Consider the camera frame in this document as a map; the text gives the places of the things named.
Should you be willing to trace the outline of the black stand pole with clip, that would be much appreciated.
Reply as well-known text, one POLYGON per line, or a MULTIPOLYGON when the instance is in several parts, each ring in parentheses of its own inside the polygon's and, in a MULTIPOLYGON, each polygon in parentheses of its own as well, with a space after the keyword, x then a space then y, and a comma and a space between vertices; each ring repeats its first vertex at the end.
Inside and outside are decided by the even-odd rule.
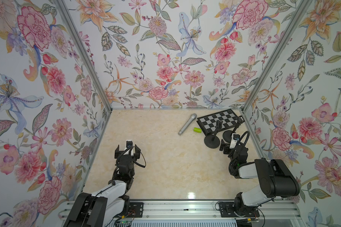
POLYGON ((235 126, 233 127, 232 133, 236 133, 236 130, 245 122, 242 116, 238 116, 235 126))

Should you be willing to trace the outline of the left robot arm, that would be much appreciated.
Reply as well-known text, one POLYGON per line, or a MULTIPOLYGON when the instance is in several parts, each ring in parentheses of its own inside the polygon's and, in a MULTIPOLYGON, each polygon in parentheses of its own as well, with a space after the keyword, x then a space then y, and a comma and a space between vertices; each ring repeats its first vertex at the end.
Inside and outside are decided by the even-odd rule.
POLYGON ((126 193, 130 190, 135 175, 135 165, 142 158, 141 149, 132 141, 126 141, 125 150, 116 148, 115 170, 112 179, 104 188, 89 193, 81 193, 75 200, 64 227, 119 227, 125 218, 141 218, 142 202, 131 202, 126 193))

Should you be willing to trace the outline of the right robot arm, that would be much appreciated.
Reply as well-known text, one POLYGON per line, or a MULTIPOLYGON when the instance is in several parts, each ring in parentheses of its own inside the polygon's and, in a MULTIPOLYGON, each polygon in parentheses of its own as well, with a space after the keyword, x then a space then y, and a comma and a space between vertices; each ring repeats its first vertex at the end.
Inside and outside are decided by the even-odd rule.
POLYGON ((246 143, 250 133, 231 134, 231 139, 220 142, 220 150, 230 158, 229 173, 236 179, 258 179, 259 184, 248 192, 240 192, 234 201, 220 205, 220 210, 237 217, 256 214, 257 209, 277 197, 289 198, 298 196, 300 186, 289 168, 281 159, 255 159, 247 162, 248 148, 246 143))

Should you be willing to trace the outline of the black round stand base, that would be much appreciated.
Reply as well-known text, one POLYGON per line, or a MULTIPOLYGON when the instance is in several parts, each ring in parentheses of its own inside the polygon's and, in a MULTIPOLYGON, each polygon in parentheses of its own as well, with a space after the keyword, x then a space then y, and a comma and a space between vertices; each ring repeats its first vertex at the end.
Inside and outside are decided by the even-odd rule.
POLYGON ((225 132, 223 133, 223 140, 224 140, 226 143, 231 143, 233 134, 234 134, 233 131, 230 131, 230 130, 225 131, 225 132))

